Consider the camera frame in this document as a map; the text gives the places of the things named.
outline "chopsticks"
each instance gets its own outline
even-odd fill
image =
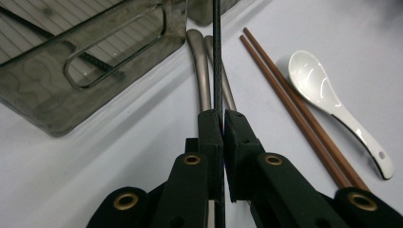
[[[308,140],[309,144],[317,153],[317,156],[329,172],[336,185],[339,188],[356,187],[365,191],[370,191],[368,186],[358,176],[353,167],[347,162],[342,153],[338,150],[336,145],[330,139],[329,135],[317,122],[316,118],[303,103],[301,98],[287,83],[281,72],[261,48],[252,33],[247,28],[244,28],[243,32],[254,47],[249,44],[243,35],[240,37],[242,43],[255,60],[271,87],[275,90],[276,94],[283,102],[287,111],[290,113],[297,126]]]

